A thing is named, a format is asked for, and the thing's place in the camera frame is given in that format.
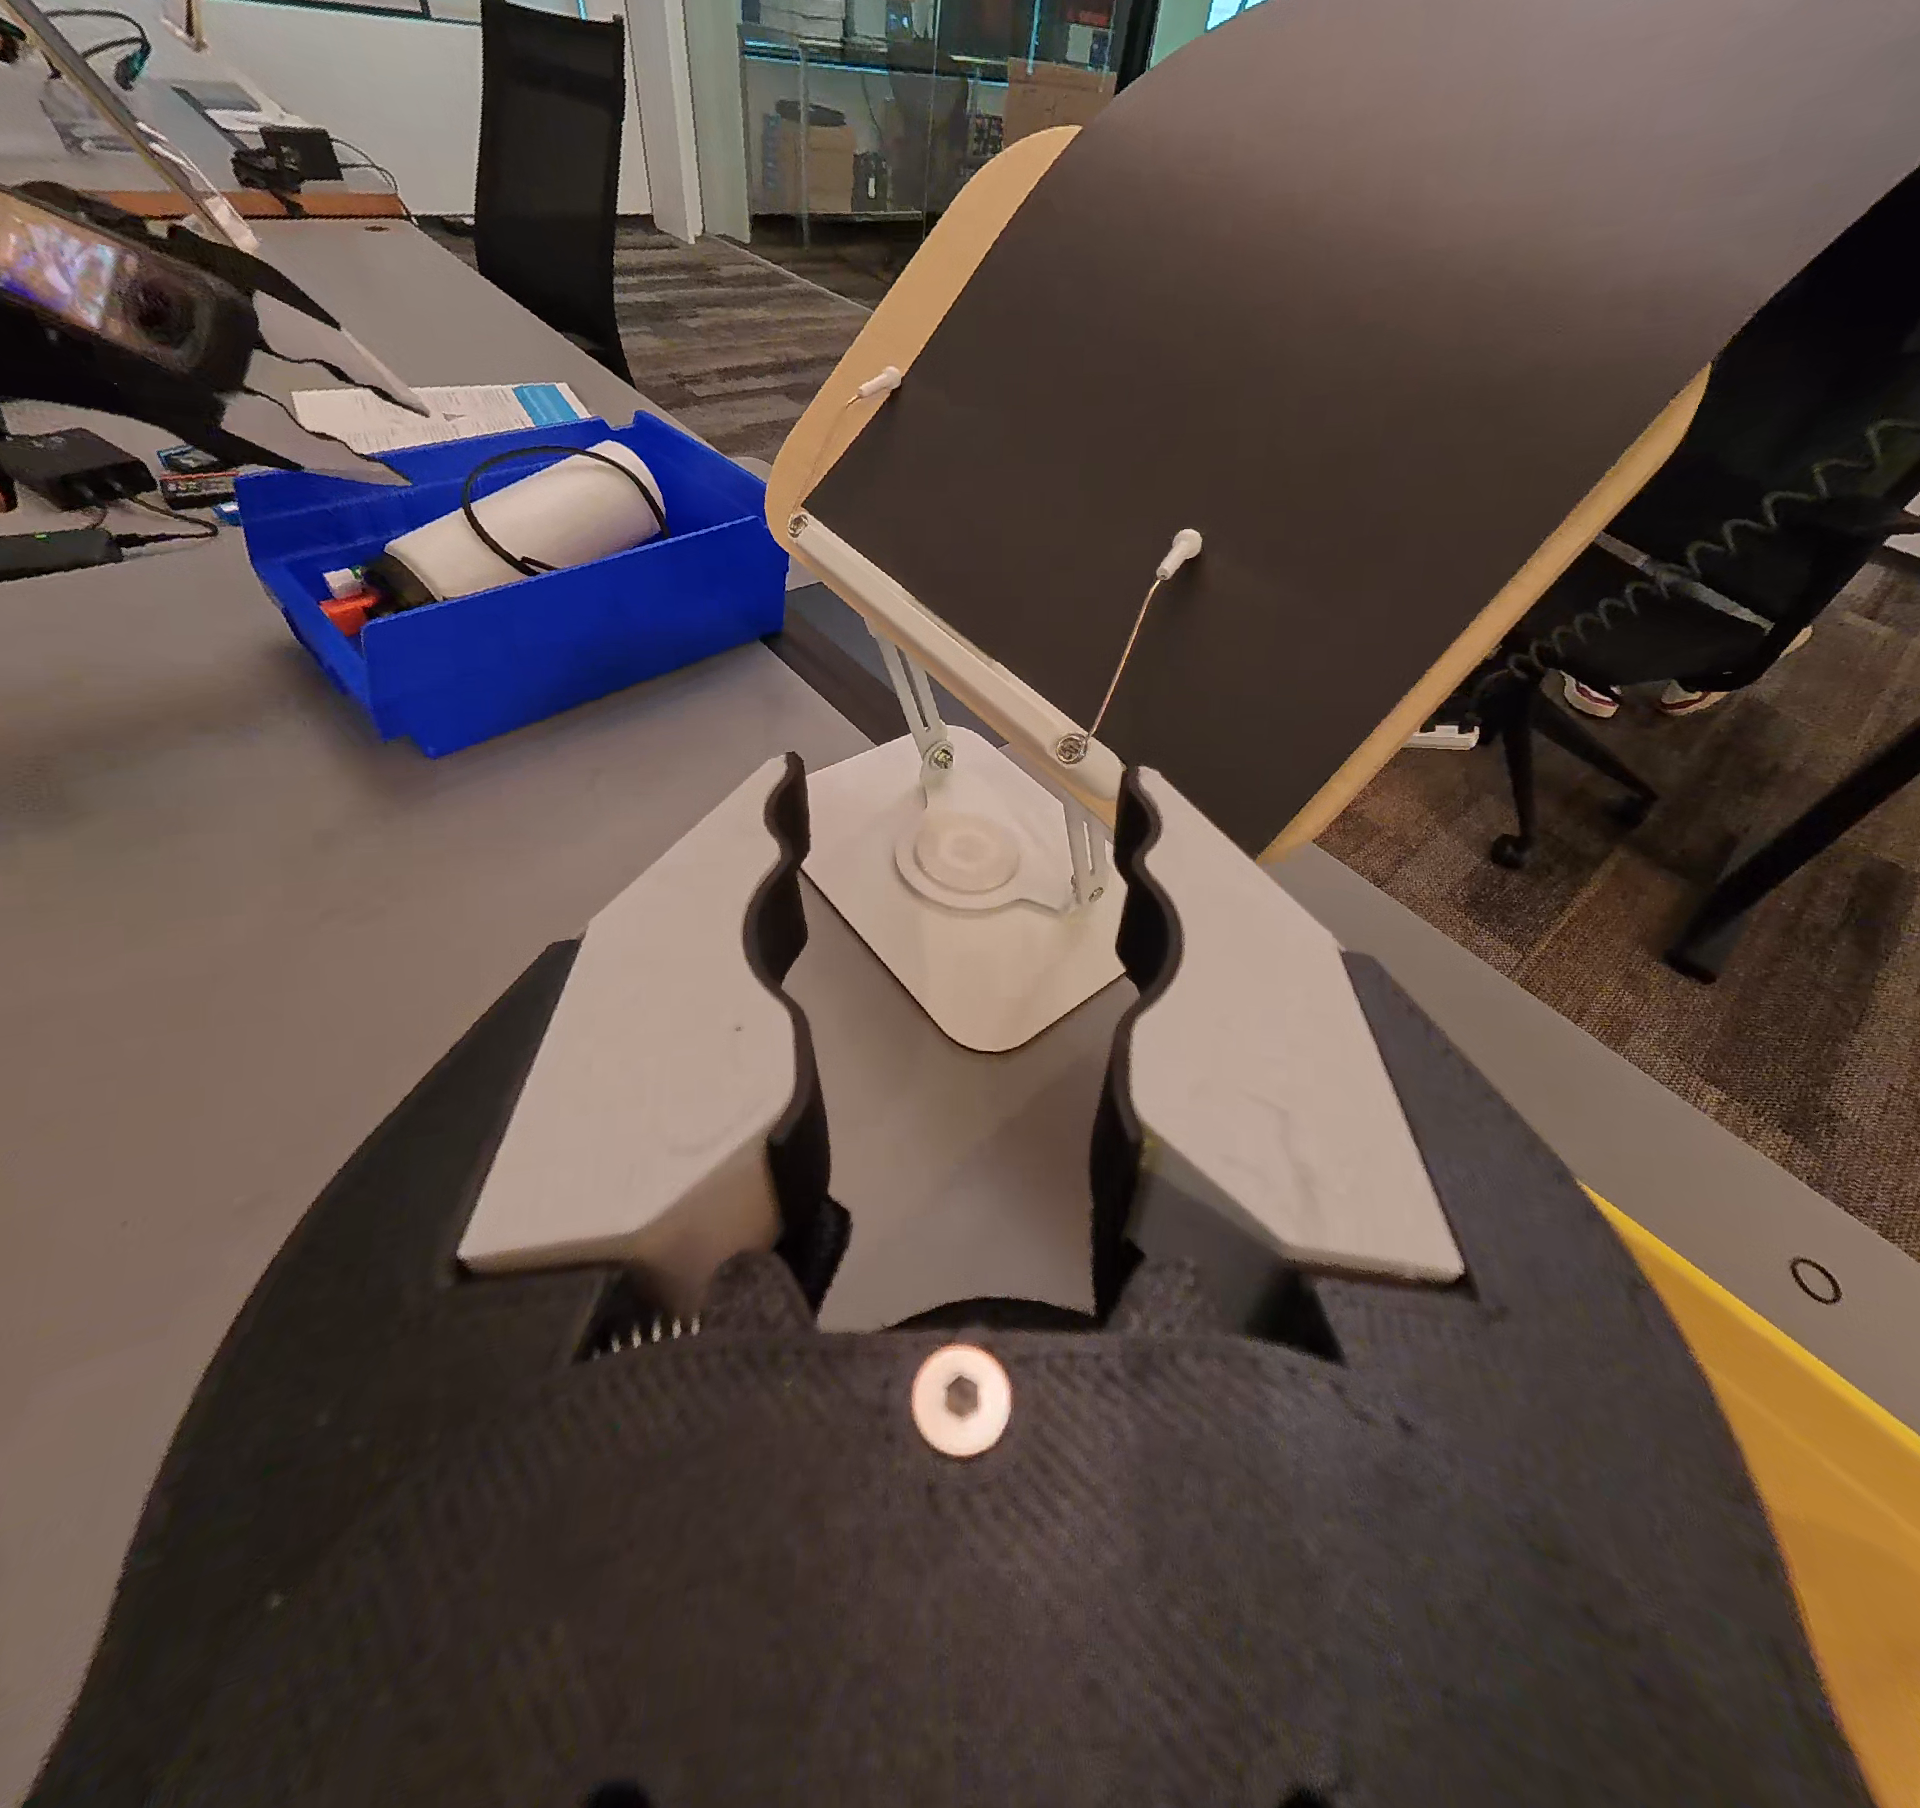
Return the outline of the black cable tie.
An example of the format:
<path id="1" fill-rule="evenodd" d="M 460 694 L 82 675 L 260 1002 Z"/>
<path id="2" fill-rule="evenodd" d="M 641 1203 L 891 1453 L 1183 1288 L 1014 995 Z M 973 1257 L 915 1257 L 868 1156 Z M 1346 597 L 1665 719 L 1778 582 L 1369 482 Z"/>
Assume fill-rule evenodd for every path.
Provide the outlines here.
<path id="1" fill-rule="evenodd" d="M 658 480 L 619 444 L 496 453 L 469 468 L 458 512 L 478 546 L 521 577 L 599 562 L 670 534 Z"/>

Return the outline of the blue plastic bin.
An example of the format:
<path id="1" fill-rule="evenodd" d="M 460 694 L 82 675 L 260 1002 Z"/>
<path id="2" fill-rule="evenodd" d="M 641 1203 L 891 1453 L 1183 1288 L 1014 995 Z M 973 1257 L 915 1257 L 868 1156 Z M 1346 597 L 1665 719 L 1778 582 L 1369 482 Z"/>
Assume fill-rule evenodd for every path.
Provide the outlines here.
<path id="1" fill-rule="evenodd" d="M 319 612 L 325 599 L 364 591 L 364 565 L 447 512 L 453 484 L 478 461 L 602 441 L 632 450 L 654 471 L 669 536 L 492 594 L 377 610 L 357 642 Z M 253 577 L 382 740 L 413 742 L 430 758 L 456 754 L 781 628 L 787 556 L 767 526 L 765 480 L 655 417 L 462 440 L 386 461 L 409 488 L 299 474 L 236 484 Z"/>

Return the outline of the yellow plastic bin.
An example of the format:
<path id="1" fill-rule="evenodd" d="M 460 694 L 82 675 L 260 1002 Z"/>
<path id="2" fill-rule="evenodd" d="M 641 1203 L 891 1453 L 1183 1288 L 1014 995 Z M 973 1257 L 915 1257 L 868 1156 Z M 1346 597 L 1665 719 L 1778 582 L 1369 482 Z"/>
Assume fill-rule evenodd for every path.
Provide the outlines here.
<path id="1" fill-rule="evenodd" d="M 1917 1436 L 1600 1193 L 1760 1491 L 1874 1799 L 1917 1803 Z"/>

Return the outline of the black mesh chair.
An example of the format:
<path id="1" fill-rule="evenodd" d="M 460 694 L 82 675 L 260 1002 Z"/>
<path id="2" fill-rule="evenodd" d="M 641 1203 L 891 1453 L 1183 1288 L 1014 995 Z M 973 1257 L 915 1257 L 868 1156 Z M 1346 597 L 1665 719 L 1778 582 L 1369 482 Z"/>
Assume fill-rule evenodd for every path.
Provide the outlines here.
<path id="1" fill-rule="evenodd" d="M 478 273 L 619 379 L 615 303 L 626 34 L 619 19 L 478 0 Z"/>

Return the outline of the black office chair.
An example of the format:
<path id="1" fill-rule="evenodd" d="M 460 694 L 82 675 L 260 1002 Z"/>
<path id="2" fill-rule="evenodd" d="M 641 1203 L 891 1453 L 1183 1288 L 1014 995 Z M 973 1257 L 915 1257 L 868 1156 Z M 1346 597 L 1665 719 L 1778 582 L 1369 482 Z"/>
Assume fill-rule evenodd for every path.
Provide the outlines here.
<path id="1" fill-rule="evenodd" d="M 1545 675 L 1598 691 L 1757 682 L 1916 498 L 1917 176 L 1823 249 L 1715 354 L 1679 446 L 1472 679 L 1507 763 L 1521 868 Z"/>

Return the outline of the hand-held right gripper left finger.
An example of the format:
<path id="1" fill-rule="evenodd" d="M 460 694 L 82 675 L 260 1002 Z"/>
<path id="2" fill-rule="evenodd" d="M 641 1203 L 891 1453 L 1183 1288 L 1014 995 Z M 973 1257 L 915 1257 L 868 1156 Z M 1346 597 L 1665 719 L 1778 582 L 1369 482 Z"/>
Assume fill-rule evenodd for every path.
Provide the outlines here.
<path id="1" fill-rule="evenodd" d="M 801 1007 L 804 758 L 778 754 L 586 927 L 458 1244 L 471 1275 L 615 1267 L 697 1311 L 738 1255 L 819 1309 L 852 1238 Z"/>

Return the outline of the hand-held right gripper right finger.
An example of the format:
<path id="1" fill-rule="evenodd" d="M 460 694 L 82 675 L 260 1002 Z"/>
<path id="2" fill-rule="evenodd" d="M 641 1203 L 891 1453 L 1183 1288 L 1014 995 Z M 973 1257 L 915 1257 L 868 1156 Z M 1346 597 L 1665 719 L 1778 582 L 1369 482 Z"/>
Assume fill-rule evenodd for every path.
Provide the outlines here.
<path id="1" fill-rule="evenodd" d="M 1466 1277 L 1339 942 L 1156 769 L 1121 779 L 1117 1021 L 1091 1130 L 1091 1303 L 1187 1262 L 1217 1311 L 1333 1275 Z"/>

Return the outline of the white plastic pipe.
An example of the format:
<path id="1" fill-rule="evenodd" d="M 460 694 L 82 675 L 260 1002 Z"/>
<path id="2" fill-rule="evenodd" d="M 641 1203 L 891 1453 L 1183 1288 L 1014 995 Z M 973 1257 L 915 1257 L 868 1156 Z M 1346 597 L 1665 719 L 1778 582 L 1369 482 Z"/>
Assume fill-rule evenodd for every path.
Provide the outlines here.
<path id="1" fill-rule="evenodd" d="M 669 534 L 654 471 L 609 440 L 586 450 L 514 449 L 453 484 L 453 505 L 364 565 L 382 612 L 492 594 L 587 566 Z"/>

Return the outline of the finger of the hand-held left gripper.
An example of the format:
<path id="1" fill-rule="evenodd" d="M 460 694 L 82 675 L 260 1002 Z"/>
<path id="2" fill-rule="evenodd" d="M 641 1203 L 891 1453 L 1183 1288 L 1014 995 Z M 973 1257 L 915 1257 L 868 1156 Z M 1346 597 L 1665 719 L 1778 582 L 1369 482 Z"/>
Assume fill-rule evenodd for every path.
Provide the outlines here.
<path id="1" fill-rule="evenodd" d="M 252 386 L 205 386 L 202 407 L 212 424 L 209 453 L 247 474 L 299 474 L 383 489 L 411 485 L 411 480 L 388 461 L 304 426 L 295 414 L 295 394 Z"/>
<path id="2" fill-rule="evenodd" d="M 236 288 L 244 303 L 242 362 L 222 376 L 222 389 L 290 404 L 304 389 L 358 389 L 400 413 L 427 417 L 428 404 L 320 304 L 317 295 L 286 273 L 242 225 L 242 243 L 175 225 L 166 236 L 170 257 Z"/>

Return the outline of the black desk leg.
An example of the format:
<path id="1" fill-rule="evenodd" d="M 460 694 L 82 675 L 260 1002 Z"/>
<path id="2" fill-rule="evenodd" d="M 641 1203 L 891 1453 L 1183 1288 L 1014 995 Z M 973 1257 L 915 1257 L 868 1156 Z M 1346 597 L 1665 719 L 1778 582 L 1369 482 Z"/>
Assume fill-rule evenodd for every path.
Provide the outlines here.
<path id="1" fill-rule="evenodd" d="M 1684 979 L 1715 983 L 1751 913 L 1916 777 L 1917 720 L 1912 719 L 1805 812 L 1727 866 L 1667 944 L 1665 966 Z"/>

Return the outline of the black charger dock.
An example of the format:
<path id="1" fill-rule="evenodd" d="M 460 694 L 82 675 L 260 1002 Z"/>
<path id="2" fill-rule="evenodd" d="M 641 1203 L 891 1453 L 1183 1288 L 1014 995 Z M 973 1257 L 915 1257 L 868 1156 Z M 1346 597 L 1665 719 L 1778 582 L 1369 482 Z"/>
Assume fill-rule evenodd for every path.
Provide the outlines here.
<path id="1" fill-rule="evenodd" d="M 297 197 L 309 185 L 344 179 L 331 135 L 315 125 L 260 125 L 249 144 L 231 153 L 228 165 L 242 187 L 273 197 Z"/>

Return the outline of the black power adapter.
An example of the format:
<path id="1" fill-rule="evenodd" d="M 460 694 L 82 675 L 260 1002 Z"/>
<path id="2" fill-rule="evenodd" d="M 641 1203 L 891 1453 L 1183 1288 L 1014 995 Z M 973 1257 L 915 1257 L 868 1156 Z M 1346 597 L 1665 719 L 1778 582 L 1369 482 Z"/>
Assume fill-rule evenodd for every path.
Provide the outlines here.
<path id="1" fill-rule="evenodd" d="M 61 512 L 112 509 L 156 494 L 147 464 L 104 437 L 71 427 L 1 440 L 1 478 Z"/>

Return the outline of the printed paper sheet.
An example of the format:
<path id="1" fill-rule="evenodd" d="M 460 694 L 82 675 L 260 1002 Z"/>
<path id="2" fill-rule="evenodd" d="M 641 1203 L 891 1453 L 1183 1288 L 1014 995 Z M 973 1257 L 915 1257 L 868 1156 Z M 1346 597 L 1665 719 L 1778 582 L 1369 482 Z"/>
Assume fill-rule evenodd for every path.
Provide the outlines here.
<path id="1" fill-rule="evenodd" d="M 589 418 L 571 386 L 554 382 L 425 386 L 416 394 L 423 410 L 403 408 L 363 388 L 315 388 L 295 391 L 292 410 L 309 434 L 366 459 L 528 430 L 571 427 Z"/>

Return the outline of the white base book stand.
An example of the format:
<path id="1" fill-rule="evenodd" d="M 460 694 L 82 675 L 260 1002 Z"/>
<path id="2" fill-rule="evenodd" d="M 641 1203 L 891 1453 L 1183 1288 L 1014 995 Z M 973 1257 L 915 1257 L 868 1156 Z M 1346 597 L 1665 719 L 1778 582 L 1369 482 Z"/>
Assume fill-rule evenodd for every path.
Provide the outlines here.
<path id="1" fill-rule="evenodd" d="M 1916 174 L 1916 0 L 1271 0 L 959 192 L 767 523 L 1003 742 L 823 769 L 808 878 L 951 1041 L 1111 983 L 1156 769 L 1311 842 Z"/>

